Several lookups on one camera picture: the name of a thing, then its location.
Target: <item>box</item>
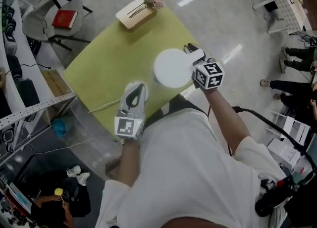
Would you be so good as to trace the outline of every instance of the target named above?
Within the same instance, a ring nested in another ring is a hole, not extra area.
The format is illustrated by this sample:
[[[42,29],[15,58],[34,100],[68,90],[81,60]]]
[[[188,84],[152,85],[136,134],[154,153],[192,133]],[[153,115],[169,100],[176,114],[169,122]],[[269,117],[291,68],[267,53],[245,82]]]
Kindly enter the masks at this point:
[[[55,97],[59,97],[71,92],[71,89],[68,87],[57,70],[43,70],[41,73]]]

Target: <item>black pants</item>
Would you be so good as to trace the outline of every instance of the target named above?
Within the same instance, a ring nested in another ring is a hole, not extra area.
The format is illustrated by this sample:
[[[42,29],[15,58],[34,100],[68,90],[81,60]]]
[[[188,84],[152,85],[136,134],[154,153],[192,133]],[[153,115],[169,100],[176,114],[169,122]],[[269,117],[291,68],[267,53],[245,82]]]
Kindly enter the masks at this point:
[[[172,100],[169,101],[169,110],[168,113],[163,115],[163,111],[159,109],[156,111],[152,116],[150,116],[147,121],[145,122],[143,130],[145,130],[148,126],[151,124],[157,122],[158,120],[162,119],[165,116],[168,116],[172,113],[175,113],[179,110],[185,109],[185,108],[193,108],[196,109],[200,112],[203,112],[206,114],[203,110],[195,106],[193,103],[190,101],[186,100],[182,95],[178,94],[175,96]]]
[[[315,48],[286,48],[285,52],[290,56],[295,56],[301,59],[298,61],[288,61],[285,60],[284,64],[286,66],[292,67],[298,71],[309,72],[311,70],[312,62],[314,61]]]
[[[283,104],[291,109],[309,106],[312,94],[312,86],[309,83],[275,80],[270,82],[270,87],[291,94],[289,96],[281,95]]]
[[[309,83],[297,83],[291,81],[275,80],[270,82],[272,89],[278,89],[290,93],[281,95],[281,101],[290,109],[294,109],[295,119],[309,125],[313,132],[317,132],[317,121],[314,118],[310,99],[312,98],[312,87]]]
[[[56,188],[63,188],[63,180],[68,178],[66,171],[48,171],[41,176],[41,195],[54,195]],[[69,202],[69,211],[73,217],[84,217],[90,213],[90,199],[86,186],[78,185],[77,201]]]

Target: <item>red book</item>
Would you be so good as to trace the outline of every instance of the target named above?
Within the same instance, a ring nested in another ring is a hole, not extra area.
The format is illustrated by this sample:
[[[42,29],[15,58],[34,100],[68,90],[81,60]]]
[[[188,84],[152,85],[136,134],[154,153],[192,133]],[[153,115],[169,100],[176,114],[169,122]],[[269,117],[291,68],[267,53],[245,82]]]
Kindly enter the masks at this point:
[[[57,28],[72,28],[77,14],[73,10],[58,10],[52,25]]]

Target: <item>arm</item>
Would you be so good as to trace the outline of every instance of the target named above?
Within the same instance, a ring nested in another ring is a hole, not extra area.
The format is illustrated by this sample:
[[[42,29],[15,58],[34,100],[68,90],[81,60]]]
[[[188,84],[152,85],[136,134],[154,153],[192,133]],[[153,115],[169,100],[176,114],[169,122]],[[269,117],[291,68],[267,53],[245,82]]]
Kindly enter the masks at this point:
[[[218,90],[203,90],[217,119],[221,132],[235,153],[240,142],[250,136],[241,117],[232,109]]]
[[[317,82],[316,83],[312,83],[312,90],[313,91],[317,90]]]
[[[63,208],[65,210],[65,218],[66,221],[64,221],[64,225],[68,226],[69,228],[73,227],[73,216],[71,215],[69,211],[69,203],[63,202]]]
[[[139,144],[136,140],[129,139],[124,141],[122,155],[120,159],[117,181],[133,186],[139,175],[140,156]]]
[[[317,121],[317,105],[315,100],[311,100],[311,106],[313,107],[314,119]]]
[[[61,197],[57,195],[39,196],[34,203],[41,208],[43,203],[51,201],[61,201]]]

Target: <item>desk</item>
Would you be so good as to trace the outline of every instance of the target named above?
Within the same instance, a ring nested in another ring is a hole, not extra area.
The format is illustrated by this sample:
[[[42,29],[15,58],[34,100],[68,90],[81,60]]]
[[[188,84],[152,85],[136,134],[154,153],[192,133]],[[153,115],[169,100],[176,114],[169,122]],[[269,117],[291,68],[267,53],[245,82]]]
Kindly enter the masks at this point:
[[[145,105],[147,117],[164,106],[191,81],[179,89],[169,89],[153,80],[153,66],[164,49],[183,49],[196,43],[190,32],[168,9],[135,30],[128,31],[119,21],[98,35],[68,66],[64,77],[89,110],[121,98],[125,86],[134,80],[149,88]],[[93,115],[114,135],[114,117],[118,104]]]
[[[268,34],[280,31],[287,31],[288,34],[292,34],[303,29],[306,14],[302,4],[298,0],[265,0],[254,5],[253,9],[257,9],[273,1],[276,3],[278,9],[280,9],[283,15],[283,18],[278,21],[284,21],[284,26],[278,28],[273,26],[267,31]]]

